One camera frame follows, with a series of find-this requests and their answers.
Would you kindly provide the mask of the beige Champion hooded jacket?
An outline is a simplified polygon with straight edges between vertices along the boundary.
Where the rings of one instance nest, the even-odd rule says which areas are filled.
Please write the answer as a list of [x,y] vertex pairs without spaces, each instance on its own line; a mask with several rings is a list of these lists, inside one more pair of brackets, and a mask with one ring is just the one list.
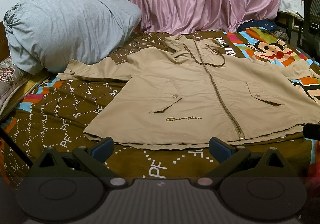
[[302,131],[319,122],[319,104],[293,80],[314,76],[307,61],[283,67],[227,55],[215,39],[166,39],[168,50],[142,49],[116,64],[71,60],[61,80],[125,81],[87,125],[88,139],[111,137],[143,149],[206,147],[210,138],[234,145]]

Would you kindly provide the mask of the dark navy clothing pile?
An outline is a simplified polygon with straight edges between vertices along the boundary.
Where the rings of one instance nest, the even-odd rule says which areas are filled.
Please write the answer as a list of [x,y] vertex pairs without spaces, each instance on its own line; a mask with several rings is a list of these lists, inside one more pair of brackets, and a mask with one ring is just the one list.
[[264,28],[265,30],[269,31],[269,32],[275,32],[277,31],[278,27],[276,25],[275,22],[268,20],[268,19],[264,19],[264,20],[256,20],[256,19],[252,19],[248,22],[245,22],[243,24],[241,24],[236,32],[241,32],[241,31],[245,31],[247,28]]

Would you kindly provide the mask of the black mesh office chair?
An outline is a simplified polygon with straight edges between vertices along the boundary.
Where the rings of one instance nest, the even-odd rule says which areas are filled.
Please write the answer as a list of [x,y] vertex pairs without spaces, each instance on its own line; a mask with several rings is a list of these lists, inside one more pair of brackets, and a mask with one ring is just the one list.
[[304,0],[302,49],[319,61],[319,0]]

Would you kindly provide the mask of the wooden side table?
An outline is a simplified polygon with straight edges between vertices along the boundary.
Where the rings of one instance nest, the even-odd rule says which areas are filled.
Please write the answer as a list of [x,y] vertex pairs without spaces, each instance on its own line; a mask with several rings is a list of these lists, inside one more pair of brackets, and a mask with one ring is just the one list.
[[286,12],[278,10],[277,16],[276,16],[276,23],[281,26],[282,28],[285,28],[285,33],[288,35],[288,43],[291,43],[292,38],[292,32],[295,20],[298,22],[298,36],[297,36],[297,46],[300,45],[301,39],[302,39],[302,32],[303,32],[303,17],[298,13],[293,12]]

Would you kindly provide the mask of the floral grey pillow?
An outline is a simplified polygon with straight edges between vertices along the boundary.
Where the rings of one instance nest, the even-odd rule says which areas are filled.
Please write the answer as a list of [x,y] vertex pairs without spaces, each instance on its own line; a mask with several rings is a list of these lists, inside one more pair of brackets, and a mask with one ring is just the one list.
[[23,84],[25,84],[32,74],[27,73],[18,68],[13,62],[12,58],[1,61],[0,68],[0,82],[1,82],[1,113],[9,103],[11,97],[18,91]]

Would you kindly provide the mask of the grey rolled duvet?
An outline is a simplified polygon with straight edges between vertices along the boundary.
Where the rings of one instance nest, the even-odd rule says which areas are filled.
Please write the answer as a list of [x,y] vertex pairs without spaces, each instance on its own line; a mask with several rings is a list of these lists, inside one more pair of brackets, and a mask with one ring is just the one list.
[[140,23],[128,0],[26,0],[3,18],[14,64],[30,74],[63,72],[75,59],[97,63],[124,45]]

